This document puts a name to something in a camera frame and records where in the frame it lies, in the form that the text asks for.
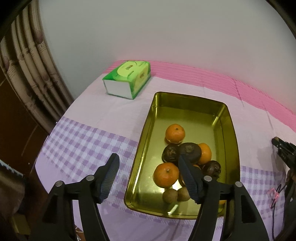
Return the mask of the brown longan fruit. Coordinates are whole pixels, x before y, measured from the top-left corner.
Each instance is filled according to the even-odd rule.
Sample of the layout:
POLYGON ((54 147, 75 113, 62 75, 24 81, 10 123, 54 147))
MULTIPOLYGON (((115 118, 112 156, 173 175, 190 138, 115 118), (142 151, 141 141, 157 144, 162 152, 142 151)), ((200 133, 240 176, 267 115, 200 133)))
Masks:
POLYGON ((175 203, 178 200, 178 192, 175 189, 166 189, 163 192, 163 201, 171 204, 171 203, 175 203))
POLYGON ((185 202, 190 199, 189 192, 186 187, 178 189, 178 201, 185 202))

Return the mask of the green tissue pack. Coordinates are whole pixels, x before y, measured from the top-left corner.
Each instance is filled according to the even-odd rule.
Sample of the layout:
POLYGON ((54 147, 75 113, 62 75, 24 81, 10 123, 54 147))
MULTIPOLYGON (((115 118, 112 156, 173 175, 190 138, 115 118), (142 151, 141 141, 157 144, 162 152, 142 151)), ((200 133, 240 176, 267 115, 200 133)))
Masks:
POLYGON ((151 77, 148 61, 126 61, 103 77, 107 94, 135 99, 151 77))

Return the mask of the pink purple checked tablecloth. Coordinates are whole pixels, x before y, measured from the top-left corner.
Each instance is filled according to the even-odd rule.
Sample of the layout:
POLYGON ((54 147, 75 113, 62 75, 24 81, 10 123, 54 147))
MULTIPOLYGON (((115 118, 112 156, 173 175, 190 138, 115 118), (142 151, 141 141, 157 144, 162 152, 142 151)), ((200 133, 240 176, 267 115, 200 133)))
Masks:
POLYGON ((286 181, 274 137, 295 143, 295 114, 262 91, 226 75, 184 65, 151 62, 151 78, 135 99, 106 92, 97 78, 55 125, 36 160, 47 191, 61 180, 81 181, 116 153, 120 166, 111 192, 98 209, 110 240, 187 240, 193 219, 174 219, 193 200, 166 204, 153 173, 172 124, 184 142, 205 143, 221 164, 219 181, 233 177, 247 189, 269 238, 283 229, 286 181))

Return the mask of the partly hidden tangerine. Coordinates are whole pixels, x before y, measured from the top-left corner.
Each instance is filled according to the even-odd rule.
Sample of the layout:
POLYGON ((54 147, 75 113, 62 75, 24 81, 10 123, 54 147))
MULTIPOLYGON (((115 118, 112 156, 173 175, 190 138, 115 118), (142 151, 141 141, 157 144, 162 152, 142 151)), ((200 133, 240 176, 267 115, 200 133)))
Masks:
POLYGON ((154 183, 161 188, 171 187, 179 178, 179 169, 173 163, 159 164, 153 173, 154 183))

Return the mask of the gold metal tin tray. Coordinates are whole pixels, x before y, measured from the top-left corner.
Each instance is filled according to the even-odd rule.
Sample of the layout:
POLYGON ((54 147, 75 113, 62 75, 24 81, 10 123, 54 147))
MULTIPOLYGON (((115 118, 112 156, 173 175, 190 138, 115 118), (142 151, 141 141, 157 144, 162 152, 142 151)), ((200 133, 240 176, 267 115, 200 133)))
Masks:
POLYGON ((193 200, 168 204, 164 189, 157 186, 153 174, 158 165, 173 156, 196 164, 200 144, 207 144, 211 159, 221 166, 218 181, 233 184, 240 179, 236 134, 226 104, 191 95, 157 92, 149 108, 138 143, 124 202, 136 214, 195 219, 199 205, 193 200))

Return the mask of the tangerine with stem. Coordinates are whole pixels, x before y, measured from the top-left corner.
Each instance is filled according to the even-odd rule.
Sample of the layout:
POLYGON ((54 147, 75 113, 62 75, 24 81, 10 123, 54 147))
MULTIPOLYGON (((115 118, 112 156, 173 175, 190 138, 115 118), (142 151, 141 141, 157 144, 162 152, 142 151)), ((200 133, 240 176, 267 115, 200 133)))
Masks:
POLYGON ((165 132, 166 140, 171 144, 180 144, 186 136, 184 128, 179 124, 168 126, 165 132))

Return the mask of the orange tangerine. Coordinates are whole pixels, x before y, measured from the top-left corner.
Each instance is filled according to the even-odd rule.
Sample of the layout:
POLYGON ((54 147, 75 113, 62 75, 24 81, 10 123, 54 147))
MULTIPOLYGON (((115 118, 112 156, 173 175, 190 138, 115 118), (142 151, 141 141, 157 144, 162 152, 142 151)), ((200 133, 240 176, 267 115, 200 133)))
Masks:
POLYGON ((200 143, 200 144, 198 144, 198 146, 201 149, 201 157, 198 161, 198 164, 202 166, 202 165, 206 164, 207 162, 211 161, 212 151, 211 151, 210 147, 205 143, 200 143))

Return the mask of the dark mangosteen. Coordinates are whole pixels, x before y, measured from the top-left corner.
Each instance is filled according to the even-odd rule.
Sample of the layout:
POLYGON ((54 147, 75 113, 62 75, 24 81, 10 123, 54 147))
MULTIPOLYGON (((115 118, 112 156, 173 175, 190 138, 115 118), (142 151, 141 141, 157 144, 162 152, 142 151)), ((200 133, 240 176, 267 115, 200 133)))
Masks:
POLYGON ((162 160, 163 162, 170 162, 174 165, 178 164, 179 159, 179 147, 175 144, 169 144, 165 147, 162 153, 162 160))
POLYGON ((201 149, 195 143, 182 143, 179 145, 179 154, 185 155, 192 164, 197 164, 201 157, 201 149))

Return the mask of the brown wooden door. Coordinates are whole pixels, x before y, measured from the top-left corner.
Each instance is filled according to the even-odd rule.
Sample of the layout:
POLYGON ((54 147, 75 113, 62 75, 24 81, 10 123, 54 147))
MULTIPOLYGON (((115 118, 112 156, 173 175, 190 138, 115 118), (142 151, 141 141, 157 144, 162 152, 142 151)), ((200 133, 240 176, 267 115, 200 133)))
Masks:
POLYGON ((1 72, 1 160, 29 175, 48 133, 19 100, 1 72))

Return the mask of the small dark fruit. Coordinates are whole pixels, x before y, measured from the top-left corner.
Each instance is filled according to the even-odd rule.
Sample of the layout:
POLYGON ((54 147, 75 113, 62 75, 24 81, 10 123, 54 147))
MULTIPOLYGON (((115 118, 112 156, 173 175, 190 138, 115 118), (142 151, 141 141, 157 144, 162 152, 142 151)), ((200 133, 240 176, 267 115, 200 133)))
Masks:
POLYGON ((202 168, 203 175, 210 176, 217 180, 221 174, 221 165, 219 162, 211 160, 208 161, 202 168))

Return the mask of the dark mangosteen in tray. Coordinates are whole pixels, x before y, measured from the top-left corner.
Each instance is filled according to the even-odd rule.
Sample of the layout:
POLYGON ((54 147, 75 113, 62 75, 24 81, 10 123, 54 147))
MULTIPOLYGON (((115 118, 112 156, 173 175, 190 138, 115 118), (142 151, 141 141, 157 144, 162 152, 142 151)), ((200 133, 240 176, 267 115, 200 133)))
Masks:
POLYGON ((178 164, 179 159, 179 147, 175 144, 169 144, 165 147, 162 153, 162 160, 163 162, 170 162, 174 165, 178 164))

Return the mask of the beige patterned curtain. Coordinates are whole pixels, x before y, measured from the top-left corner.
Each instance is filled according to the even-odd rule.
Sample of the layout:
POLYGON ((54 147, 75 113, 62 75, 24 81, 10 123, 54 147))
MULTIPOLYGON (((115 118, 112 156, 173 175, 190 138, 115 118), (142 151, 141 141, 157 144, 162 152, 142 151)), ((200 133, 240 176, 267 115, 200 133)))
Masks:
POLYGON ((18 10, 1 39, 1 70, 37 123, 50 133, 74 101, 47 46, 39 1, 18 10))

